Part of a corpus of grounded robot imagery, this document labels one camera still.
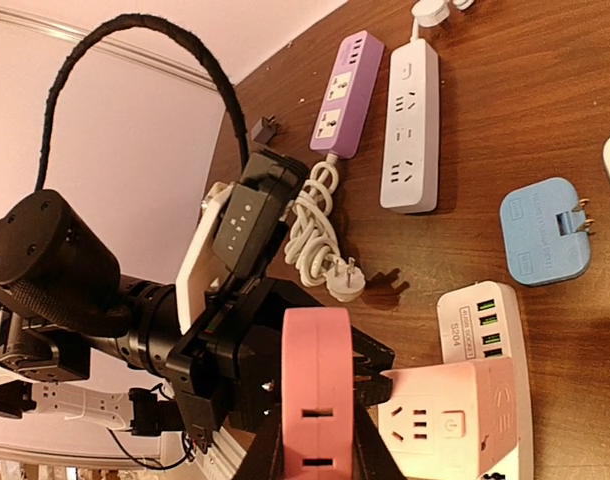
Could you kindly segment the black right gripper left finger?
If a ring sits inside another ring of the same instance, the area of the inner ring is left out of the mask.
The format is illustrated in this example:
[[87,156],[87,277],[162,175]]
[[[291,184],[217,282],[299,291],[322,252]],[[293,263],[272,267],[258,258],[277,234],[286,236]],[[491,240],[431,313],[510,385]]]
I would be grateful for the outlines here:
[[282,405],[270,410],[233,480],[280,480],[284,476]]

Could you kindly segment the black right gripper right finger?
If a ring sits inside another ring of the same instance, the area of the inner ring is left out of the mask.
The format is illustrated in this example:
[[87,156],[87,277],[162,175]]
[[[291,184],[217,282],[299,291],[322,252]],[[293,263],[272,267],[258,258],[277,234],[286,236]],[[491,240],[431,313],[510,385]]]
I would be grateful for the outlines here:
[[405,480],[367,409],[354,406],[353,478]]

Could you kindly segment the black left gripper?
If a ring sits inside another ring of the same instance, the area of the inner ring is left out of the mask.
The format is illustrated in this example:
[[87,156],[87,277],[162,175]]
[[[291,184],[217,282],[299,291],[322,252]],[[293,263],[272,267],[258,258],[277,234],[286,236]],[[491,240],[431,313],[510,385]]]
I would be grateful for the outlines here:
[[[166,368],[184,429],[200,449],[226,419],[255,433],[280,401],[284,310],[277,288],[264,278],[245,293],[212,294],[206,309],[171,350]],[[352,328],[354,398],[378,405],[392,395],[394,351]]]

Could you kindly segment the pink cube plug adapter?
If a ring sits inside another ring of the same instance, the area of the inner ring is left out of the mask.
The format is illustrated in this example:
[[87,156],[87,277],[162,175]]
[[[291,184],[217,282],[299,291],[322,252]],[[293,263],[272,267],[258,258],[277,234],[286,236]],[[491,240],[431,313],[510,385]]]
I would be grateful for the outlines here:
[[288,309],[281,368],[284,477],[351,478],[354,393],[348,311]]

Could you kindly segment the light pink cube plug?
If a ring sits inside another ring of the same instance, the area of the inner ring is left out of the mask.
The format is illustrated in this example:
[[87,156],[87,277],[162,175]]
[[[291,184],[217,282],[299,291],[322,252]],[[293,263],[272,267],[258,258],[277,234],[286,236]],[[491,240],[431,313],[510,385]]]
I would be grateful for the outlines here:
[[388,370],[378,430],[404,476],[478,479],[518,444],[508,357]]

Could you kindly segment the white power strip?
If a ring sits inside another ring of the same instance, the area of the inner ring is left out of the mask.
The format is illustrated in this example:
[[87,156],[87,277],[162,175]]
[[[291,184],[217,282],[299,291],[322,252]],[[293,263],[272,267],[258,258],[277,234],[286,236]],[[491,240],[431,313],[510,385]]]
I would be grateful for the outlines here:
[[534,433],[527,352],[514,289],[483,281],[443,294],[437,302],[445,364],[507,356],[516,378],[518,444],[484,479],[535,477]]

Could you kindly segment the light blue power strip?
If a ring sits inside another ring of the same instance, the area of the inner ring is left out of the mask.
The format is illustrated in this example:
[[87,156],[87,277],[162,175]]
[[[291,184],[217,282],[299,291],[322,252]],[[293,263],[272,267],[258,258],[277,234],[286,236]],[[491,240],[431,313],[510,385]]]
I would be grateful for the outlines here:
[[401,214],[438,203],[439,56],[422,38],[390,56],[380,205]]

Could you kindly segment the blue cube plug adapter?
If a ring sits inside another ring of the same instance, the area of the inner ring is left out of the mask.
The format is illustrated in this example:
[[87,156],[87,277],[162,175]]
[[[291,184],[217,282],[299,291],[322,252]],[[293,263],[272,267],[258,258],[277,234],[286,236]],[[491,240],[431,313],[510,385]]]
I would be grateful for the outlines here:
[[508,193],[499,208],[511,277],[537,287],[575,279],[591,262],[587,217],[574,185],[552,177]]

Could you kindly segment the purple power strip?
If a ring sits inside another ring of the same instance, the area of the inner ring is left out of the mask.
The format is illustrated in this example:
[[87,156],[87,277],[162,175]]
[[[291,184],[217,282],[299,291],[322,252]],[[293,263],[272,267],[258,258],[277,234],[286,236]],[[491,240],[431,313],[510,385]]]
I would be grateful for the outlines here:
[[340,44],[309,147],[342,159],[358,151],[384,53],[384,44],[365,30]]

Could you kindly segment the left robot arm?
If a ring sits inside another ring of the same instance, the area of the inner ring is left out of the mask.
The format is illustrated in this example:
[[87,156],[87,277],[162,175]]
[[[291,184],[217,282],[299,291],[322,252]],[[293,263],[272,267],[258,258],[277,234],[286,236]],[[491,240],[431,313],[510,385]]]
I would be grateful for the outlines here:
[[[58,97],[112,33],[144,28],[187,50],[224,101],[241,176],[213,186],[176,281],[125,276],[72,206],[45,185]],[[290,210],[326,196],[309,169],[251,151],[220,64],[159,16],[117,16],[86,35],[49,91],[31,194],[0,219],[0,416],[55,413],[207,451],[224,423],[254,436],[238,479],[398,479],[369,415],[386,402],[393,351],[297,284],[266,274]]]

